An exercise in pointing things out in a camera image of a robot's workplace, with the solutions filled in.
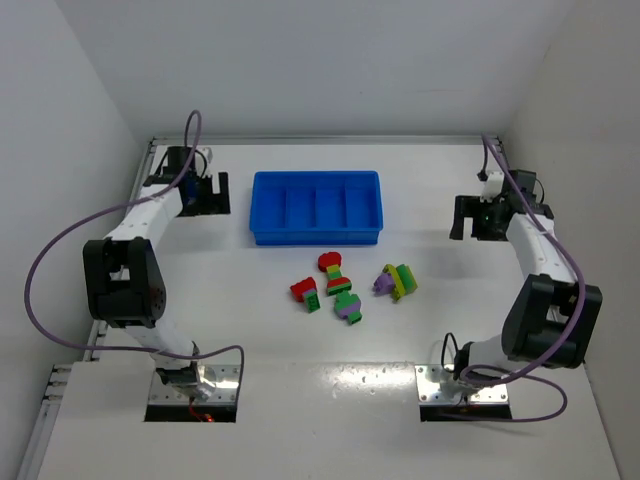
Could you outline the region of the metal base plate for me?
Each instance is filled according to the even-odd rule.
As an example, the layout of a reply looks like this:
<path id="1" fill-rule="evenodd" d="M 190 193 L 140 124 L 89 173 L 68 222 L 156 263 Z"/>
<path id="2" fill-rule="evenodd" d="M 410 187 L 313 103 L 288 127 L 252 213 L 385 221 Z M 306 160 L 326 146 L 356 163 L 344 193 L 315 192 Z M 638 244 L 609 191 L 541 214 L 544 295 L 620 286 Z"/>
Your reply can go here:
<path id="1" fill-rule="evenodd" d="M 236 403 L 240 376 L 239 365 L 203 364 L 196 368 L 196 381 L 164 383 L 160 375 L 152 377 L 148 404 L 150 406 L 187 406 L 193 399 L 195 406 L 231 407 Z"/>
<path id="2" fill-rule="evenodd" d="M 453 365 L 424 364 L 415 366 L 420 406 L 502 406 L 509 405 L 505 385 L 472 387 L 453 379 Z"/>

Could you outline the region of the blue divided plastic bin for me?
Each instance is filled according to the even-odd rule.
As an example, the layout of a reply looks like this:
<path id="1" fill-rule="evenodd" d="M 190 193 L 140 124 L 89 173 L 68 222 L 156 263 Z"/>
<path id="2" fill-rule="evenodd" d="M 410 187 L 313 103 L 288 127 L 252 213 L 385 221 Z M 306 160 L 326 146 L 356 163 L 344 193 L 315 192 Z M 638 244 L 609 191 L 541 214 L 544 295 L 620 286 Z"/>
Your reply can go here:
<path id="1" fill-rule="evenodd" d="M 369 246 L 384 227 L 375 171 L 259 171 L 249 230 L 258 246 Z"/>

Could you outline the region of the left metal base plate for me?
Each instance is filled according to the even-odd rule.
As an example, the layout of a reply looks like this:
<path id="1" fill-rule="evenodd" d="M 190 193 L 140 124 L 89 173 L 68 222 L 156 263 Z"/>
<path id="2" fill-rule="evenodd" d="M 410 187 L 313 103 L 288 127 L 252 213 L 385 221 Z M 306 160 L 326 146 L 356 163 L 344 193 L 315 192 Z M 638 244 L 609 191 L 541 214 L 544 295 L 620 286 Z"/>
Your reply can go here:
<path id="1" fill-rule="evenodd" d="M 240 376 L 239 365 L 203 364 L 196 368 L 196 381 L 164 383 L 160 375 L 152 377 L 148 404 L 150 406 L 187 406 L 193 399 L 195 406 L 231 407 L 236 403 Z"/>

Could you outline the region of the purple lego brick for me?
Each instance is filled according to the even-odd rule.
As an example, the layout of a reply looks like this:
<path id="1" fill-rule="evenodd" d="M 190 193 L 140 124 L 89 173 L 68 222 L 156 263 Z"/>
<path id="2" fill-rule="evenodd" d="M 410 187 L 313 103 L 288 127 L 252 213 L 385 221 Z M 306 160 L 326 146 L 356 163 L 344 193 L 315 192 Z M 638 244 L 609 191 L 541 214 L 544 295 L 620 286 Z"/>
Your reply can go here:
<path id="1" fill-rule="evenodd" d="M 390 295 L 395 287 L 396 282 L 392 274 L 389 271 L 382 271 L 374 281 L 372 290 L 376 296 L 384 296 Z"/>

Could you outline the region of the long lime lego brick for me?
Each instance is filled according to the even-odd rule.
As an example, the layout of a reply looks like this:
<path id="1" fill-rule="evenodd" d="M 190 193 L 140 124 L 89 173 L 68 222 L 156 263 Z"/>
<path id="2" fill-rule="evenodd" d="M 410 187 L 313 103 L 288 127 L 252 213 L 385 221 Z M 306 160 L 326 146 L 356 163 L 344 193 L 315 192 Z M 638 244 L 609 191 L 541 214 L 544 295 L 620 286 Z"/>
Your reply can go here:
<path id="1" fill-rule="evenodd" d="M 407 287 L 404 283 L 406 265 L 400 264 L 398 266 L 393 266 L 391 264 L 386 264 L 384 266 L 383 272 L 391 275 L 394 286 L 391 290 L 390 295 L 394 302 L 398 302 L 407 295 Z"/>

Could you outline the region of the dark green lego brick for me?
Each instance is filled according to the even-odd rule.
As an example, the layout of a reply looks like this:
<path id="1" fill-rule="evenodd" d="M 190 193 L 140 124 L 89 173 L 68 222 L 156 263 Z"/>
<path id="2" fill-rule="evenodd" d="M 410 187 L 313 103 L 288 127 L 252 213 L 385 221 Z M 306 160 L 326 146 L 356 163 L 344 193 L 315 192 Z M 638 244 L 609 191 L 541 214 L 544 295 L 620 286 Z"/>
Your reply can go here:
<path id="1" fill-rule="evenodd" d="M 401 264 L 396 267 L 396 271 L 403 285 L 405 294 L 413 293 L 417 289 L 418 284 L 410 267 L 406 264 Z"/>

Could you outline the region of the red purple green lego stack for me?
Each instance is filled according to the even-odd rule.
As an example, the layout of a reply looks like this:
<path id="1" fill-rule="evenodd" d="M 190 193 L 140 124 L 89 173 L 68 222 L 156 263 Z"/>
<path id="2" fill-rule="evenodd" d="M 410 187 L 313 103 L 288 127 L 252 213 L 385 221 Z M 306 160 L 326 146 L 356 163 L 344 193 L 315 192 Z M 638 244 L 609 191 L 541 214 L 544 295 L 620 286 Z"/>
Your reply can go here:
<path id="1" fill-rule="evenodd" d="M 313 313 L 320 309 L 320 301 L 315 280 L 307 277 L 290 287 L 294 299 L 298 303 L 305 305 L 308 313 Z"/>

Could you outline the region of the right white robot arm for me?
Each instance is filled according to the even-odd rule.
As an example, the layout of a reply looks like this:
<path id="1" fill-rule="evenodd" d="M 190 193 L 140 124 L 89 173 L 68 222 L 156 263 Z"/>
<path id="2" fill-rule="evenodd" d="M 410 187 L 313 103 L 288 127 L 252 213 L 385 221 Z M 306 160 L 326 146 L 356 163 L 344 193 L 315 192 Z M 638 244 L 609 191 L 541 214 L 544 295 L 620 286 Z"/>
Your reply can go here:
<path id="1" fill-rule="evenodd" d="M 466 343 L 455 355 L 453 378 L 470 388 L 533 364 L 548 369 L 575 369 L 585 359 L 603 295 L 581 285 L 566 256 L 554 244 L 554 214 L 536 196 L 535 173 L 483 170 L 480 195 L 455 199 L 450 237 L 460 240 L 464 221 L 479 241 L 509 243 L 524 283 L 500 334 Z"/>

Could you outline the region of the red yellow green lego stack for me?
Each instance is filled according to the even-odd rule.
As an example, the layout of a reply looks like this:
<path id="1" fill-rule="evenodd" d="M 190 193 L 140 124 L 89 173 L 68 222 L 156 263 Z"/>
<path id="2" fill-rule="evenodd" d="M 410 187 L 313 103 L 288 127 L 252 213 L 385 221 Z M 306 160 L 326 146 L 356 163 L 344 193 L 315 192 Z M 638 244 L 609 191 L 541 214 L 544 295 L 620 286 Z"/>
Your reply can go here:
<path id="1" fill-rule="evenodd" d="M 323 253 L 317 261 L 318 268 L 327 277 L 326 293 L 328 296 L 338 295 L 352 288 L 351 280 L 341 272 L 342 256 L 331 251 Z"/>

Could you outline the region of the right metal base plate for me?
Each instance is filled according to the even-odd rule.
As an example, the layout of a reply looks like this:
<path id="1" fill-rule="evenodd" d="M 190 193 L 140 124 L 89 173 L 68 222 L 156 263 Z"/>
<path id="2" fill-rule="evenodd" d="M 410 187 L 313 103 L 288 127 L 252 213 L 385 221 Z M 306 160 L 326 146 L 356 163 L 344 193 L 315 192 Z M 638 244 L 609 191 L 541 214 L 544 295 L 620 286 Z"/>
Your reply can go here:
<path id="1" fill-rule="evenodd" d="M 453 365 L 424 364 L 415 366 L 420 406 L 502 406 L 509 405 L 505 385 L 472 387 L 453 379 Z"/>

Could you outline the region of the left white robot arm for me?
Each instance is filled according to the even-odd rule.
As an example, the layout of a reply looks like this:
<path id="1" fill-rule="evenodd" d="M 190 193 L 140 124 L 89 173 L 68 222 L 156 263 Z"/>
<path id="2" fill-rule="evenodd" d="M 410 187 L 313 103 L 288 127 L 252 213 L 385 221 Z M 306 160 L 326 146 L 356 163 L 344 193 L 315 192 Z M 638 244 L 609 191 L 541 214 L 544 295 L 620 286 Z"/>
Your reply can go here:
<path id="1" fill-rule="evenodd" d="M 167 291 L 154 248 L 175 218 L 230 214 L 228 175 L 218 174 L 215 192 L 208 169 L 196 166 L 206 159 L 197 148 L 169 147 L 143 184 L 144 203 L 104 239 L 83 248 L 92 317 L 149 349 L 161 382 L 196 402 L 211 399 L 215 378 L 198 360 L 196 343 L 164 315 Z"/>

